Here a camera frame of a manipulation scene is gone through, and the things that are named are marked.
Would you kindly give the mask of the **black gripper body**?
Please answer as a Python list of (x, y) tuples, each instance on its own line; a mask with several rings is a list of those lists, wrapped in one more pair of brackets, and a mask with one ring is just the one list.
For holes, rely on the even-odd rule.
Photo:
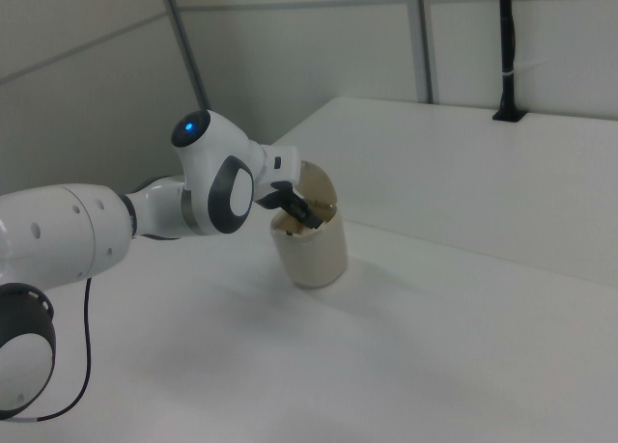
[(257, 201), (265, 209), (281, 208), (292, 217), (308, 217), (310, 209), (303, 199), (296, 195), (289, 181), (276, 181), (272, 184), (274, 190)]

